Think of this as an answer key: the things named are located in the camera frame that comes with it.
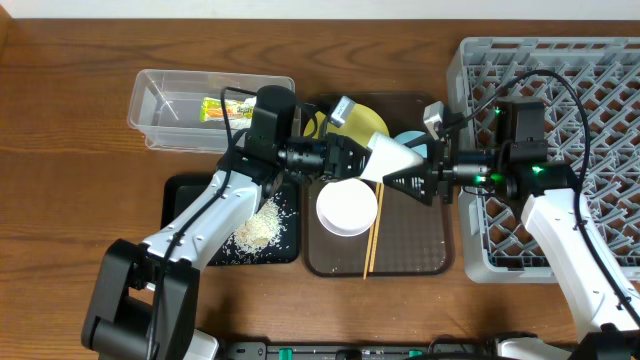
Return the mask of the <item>yellow plate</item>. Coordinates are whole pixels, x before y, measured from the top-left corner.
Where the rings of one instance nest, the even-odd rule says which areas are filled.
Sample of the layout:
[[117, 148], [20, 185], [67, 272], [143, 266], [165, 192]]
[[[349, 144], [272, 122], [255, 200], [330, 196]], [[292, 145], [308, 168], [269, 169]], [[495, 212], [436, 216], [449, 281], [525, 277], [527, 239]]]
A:
[[307, 117], [303, 135], [314, 139], [331, 137], [333, 134], [347, 136], [367, 148], [370, 138], [375, 132], [389, 136], [389, 130], [383, 119], [372, 109], [356, 103], [347, 123], [336, 128], [328, 121], [329, 112], [340, 98], [333, 104], [309, 104], [305, 103], [303, 115]]

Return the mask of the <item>white bowl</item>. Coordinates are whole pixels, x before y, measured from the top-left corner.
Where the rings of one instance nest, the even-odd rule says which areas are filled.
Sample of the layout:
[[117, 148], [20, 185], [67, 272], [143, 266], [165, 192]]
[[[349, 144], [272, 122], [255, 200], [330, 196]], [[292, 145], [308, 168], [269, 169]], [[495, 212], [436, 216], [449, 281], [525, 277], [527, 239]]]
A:
[[378, 203], [371, 187], [359, 179], [331, 182], [317, 196], [316, 215], [332, 234], [353, 237], [373, 225]]

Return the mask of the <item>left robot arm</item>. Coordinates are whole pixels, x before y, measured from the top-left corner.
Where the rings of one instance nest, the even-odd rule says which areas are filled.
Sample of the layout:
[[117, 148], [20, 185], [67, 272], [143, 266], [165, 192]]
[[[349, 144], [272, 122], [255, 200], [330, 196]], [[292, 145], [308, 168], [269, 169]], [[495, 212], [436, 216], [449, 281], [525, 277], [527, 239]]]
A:
[[267, 85], [249, 128], [228, 133], [228, 148], [205, 191], [172, 222], [134, 244], [106, 251], [81, 343], [102, 359], [213, 359], [218, 340], [195, 327], [200, 276], [228, 238], [265, 204], [284, 176], [359, 176], [370, 150], [329, 133], [295, 136], [302, 107], [293, 91]]

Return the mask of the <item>rice pile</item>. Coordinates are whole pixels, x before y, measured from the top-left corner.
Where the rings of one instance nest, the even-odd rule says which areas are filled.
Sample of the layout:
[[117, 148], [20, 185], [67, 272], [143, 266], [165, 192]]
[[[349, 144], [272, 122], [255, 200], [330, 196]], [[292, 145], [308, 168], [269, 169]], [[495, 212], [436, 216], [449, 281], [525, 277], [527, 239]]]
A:
[[257, 213], [237, 228], [221, 248], [225, 264], [289, 262], [296, 252], [296, 213], [282, 207], [279, 198], [267, 200]]

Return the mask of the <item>light blue bowl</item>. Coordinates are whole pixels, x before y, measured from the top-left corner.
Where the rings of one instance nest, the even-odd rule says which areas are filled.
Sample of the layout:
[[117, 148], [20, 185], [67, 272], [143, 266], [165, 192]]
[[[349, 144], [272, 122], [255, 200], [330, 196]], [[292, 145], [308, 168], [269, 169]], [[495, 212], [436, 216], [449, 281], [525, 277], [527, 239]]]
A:
[[419, 154], [423, 158], [428, 157], [428, 144], [431, 139], [429, 135], [422, 131], [405, 131], [394, 137], [399, 144], [409, 147], [413, 152]]

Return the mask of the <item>green orange snack wrapper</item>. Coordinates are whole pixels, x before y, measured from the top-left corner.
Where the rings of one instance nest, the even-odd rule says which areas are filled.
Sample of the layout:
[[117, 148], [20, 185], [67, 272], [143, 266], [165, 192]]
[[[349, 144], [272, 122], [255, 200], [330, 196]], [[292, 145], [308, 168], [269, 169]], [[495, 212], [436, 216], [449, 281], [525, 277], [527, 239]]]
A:
[[201, 103], [200, 121], [250, 120], [256, 104], [255, 97], [245, 100], [226, 100], [205, 97]]

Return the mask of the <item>wooden chopstick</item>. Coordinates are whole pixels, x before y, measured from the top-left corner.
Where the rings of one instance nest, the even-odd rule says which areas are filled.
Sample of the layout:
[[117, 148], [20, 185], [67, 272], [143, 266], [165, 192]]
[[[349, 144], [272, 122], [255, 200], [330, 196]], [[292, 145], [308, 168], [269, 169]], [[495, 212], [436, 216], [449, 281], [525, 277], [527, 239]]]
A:
[[385, 192], [385, 186], [384, 184], [378, 184], [377, 186], [377, 200], [378, 200], [378, 207], [377, 207], [377, 217], [373, 226], [373, 230], [371, 233], [371, 249], [370, 249], [370, 256], [369, 256], [369, 263], [367, 266], [367, 274], [372, 273], [374, 271], [375, 268], [375, 258], [376, 258], [376, 251], [377, 251], [377, 243], [378, 243], [378, 236], [379, 236], [379, 228], [380, 228], [380, 221], [381, 221], [381, 217], [382, 217], [382, 206], [383, 206], [383, 201], [384, 201], [384, 192]]
[[[381, 184], [377, 183], [376, 187], [375, 187], [375, 197], [376, 197], [376, 205], [377, 206], [379, 205], [380, 190], [381, 190]], [[376, 223], [377, 218], [378, 218], [377, 211], [379, 210], [379, 206], [376, 209], [377, 210], [376, 210], [376, 215], [374, 217], [374, 222], [372, 223], [371, 227], [369, 228], [369, 232], [368, 232], [367, 249], [366, 249], [366, 254], [365, 254], [364, 269], [363, 269], [363, 275], [362, 275], [363, 280], [366, 280], [367, 274], [368, 274], [368, 270], [369, 270], [369, 262], [370, 262], [371, 251], [372, 251], [372, 246], [373, 246], [374, 231], [376, 229], [375, 223]]]

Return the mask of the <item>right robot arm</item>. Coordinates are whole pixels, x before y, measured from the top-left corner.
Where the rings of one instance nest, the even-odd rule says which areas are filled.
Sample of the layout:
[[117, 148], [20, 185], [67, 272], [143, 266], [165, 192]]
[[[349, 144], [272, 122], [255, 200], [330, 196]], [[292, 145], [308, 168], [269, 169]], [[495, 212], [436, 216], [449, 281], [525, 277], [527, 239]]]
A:
[[578, 345], [549, 345], [529, 333], [496, 336], [486, 359], [636, 359], [639, 293], [608, 250], [582, 194], [583, 176], [547, 159], [545, 105], [535, 97], [501, 97], [496, 150], [462, 151], [452, 124], [434, 125], [427, 158], [383, 178], [429, 205], [453, 187], [474, 187], [509, 206], [541, 248], [569, 305]]

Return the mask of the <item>white cup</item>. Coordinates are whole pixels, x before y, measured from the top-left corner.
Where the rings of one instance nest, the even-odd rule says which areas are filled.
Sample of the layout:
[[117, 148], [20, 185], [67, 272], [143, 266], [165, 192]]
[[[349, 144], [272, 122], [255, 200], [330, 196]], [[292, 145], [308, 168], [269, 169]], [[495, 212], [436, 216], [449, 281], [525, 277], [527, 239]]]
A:
[[426, 145], [410, 148], [380, 132], [372, 135], [367, 148], [371, 154], [360, 178], [377, 183], [386, 175], [420, 165], [427, 156]]

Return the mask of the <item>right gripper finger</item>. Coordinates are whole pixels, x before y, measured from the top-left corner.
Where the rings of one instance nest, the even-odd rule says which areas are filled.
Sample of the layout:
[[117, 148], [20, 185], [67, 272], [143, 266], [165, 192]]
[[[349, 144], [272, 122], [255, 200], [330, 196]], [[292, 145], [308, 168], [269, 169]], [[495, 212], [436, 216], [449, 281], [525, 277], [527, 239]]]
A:
[[434, 141], [431, 134], [421, 131], [406, 131], [403, 133], [405, 140], [402, 142], [408, 148], [414, 148], [421, 145], [427, 145]]
[[429, 164], [421, 164], [383, 177], [383, 184], [431, 206], [433, 203], [433, 174]]

